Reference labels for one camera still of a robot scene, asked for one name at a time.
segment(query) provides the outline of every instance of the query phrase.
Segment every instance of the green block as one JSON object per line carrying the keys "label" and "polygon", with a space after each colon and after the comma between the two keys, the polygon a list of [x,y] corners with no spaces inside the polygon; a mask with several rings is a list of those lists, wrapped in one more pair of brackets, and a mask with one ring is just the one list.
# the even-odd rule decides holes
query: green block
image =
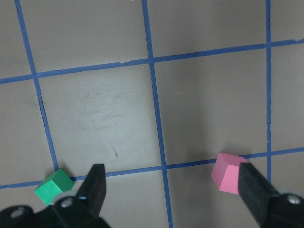
{"label": "green block", "polygon": [[73,185],[74,182],[68,175],[62,169],[59,169],[46,177],[35,189],[35,193],[48,206],[56,195],[71,190]]}

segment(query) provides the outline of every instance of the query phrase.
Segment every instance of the pink cube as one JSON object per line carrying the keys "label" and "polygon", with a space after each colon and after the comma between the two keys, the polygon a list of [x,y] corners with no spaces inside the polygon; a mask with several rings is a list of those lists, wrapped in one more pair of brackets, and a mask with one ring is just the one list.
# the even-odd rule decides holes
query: pink cube
{"label": "pink cube", "polygon": [[218,153],[211,177],[220,191],[238,194],[238,171],[245,158]]}

